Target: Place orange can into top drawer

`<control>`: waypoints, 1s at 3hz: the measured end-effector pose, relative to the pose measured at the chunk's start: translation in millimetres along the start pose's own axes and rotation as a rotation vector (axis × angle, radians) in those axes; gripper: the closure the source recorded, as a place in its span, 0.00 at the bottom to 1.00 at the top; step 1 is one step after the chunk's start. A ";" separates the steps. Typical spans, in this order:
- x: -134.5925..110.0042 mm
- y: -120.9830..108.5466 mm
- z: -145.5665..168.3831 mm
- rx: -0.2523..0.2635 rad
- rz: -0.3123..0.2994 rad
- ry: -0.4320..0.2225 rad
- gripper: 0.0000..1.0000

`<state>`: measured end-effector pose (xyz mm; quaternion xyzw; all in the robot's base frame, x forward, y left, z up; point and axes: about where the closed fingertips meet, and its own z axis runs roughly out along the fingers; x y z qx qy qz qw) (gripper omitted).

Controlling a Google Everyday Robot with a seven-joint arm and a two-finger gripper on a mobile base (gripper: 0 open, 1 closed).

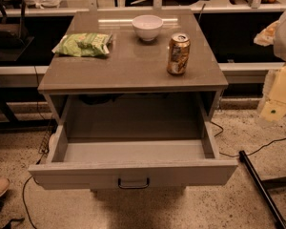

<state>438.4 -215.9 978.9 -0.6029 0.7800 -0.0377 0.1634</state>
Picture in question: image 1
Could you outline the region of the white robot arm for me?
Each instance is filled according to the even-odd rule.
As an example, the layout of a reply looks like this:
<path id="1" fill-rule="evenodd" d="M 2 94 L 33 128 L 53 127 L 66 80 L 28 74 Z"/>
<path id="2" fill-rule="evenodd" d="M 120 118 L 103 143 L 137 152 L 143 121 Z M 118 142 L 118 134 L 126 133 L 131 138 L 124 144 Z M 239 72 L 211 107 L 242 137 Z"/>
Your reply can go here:
<path id="1" fill-rule="evenodd" d="M 257 121 L 268 125 L 286 115 L 286 11 L 258 33 L 254 43 L 264 47 L 273 45 L 274 55 L 284 61 L 281 68 L 266 74 L 263 96 L 257 106 Z"/>

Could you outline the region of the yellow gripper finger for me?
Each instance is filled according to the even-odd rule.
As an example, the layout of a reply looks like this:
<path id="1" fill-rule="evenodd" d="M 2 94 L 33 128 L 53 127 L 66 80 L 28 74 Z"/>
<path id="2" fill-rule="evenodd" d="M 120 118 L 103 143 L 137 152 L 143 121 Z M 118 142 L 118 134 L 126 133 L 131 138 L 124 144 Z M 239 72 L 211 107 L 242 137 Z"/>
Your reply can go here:
<path id="1" fill-rule="evenodd" d="M 271 23 L 265 29 L 263 29 L 260 33 L 255 36 L 254 43 L 267 47 L 273 45 L 275 43 L 276 38 L 276 29 L 279 25 L 279 21 L 276 20 L 275 22 Z"/>
<path id="2" fill-rule="evenodd" d="M 286 115 L 286 63 L 278 70 L 268 71 L 262 92 L 255 121 L 272 125 Z"/>

